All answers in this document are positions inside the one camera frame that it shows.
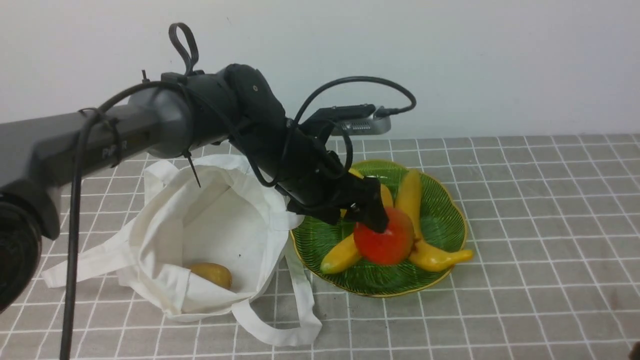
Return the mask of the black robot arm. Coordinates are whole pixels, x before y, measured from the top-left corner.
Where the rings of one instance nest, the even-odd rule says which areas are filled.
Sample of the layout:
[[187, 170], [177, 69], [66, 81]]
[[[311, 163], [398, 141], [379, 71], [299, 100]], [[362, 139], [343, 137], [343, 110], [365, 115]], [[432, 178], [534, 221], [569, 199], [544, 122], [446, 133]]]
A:
[[96, 108], [1, 125], [1, 309], [25, 291], [41, 257], [42, 238], [60, 235], [62, 187], [142, 152], [186, 157], [229, 141], [255, 174], [290, 198], [288, 210], [335, 224], [348, 220], [377, 233], [388, 218], [380, 184], [349, 172], [326, 150], [335, 125], [325, 117], [288, 118], [260, 71], [231, 64], [215, 74], [165, 73]]

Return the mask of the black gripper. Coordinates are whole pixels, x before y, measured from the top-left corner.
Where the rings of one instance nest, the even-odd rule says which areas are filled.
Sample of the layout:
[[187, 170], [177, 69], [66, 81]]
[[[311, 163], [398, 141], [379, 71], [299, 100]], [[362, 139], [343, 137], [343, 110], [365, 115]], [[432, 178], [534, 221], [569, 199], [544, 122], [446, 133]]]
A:
[[350, 174], [336, 153], [299, 129], [287, 143], [289, 130], [272, 129], [272, 178], [276, 191], [288, 197], [286, 210], [329, 225], [342, 218], [386, 232], [389, 219], [381, 194], [373, 193], [372, 178]]

